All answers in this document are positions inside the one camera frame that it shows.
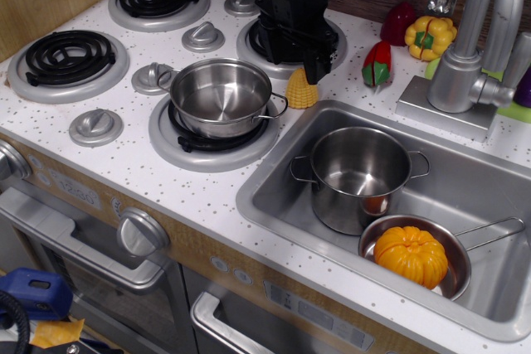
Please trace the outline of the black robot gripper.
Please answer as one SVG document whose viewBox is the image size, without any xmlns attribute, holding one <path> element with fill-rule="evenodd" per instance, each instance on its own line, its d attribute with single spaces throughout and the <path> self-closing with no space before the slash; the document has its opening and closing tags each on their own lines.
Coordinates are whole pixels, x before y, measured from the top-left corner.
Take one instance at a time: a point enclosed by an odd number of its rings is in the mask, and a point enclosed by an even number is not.
<svg viewBox="0 0 531 354">
<path fill-rule="evenodd" d="M 259 38 L 269 61 L 287 62 L 294 53 L 306 80 L 318 84 L 332 69 L 338 35 L 324 19 L 329 0 L 258 0 Z"/>
</svg>

